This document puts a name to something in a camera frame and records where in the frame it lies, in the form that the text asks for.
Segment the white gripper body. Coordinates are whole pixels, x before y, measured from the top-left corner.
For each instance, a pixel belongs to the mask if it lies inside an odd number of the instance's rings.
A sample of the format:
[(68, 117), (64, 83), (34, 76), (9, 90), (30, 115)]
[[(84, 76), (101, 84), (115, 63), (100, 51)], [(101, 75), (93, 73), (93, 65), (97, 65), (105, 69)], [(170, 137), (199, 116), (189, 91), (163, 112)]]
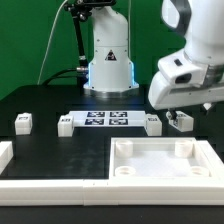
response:
[(161, 58), (148, 99), (156, 110), (224, 101), (224, 65), (192, 61), (183, 49)]

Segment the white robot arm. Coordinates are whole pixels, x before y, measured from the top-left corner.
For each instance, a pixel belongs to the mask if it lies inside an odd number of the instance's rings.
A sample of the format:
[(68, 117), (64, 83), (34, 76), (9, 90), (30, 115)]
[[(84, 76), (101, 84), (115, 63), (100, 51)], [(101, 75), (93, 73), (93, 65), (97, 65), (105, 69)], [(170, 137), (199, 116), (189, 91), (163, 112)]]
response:
[[(185, 38), (183, 49), (161, 58), (148, 99), (156, 110), (224, 101), (224, 0), (163, 0), (161, 17)], [(128, 57), (128, 23), (109, 6), (92, 9), (94, 57), (86, 93), (119, 96), (138, 88)]]

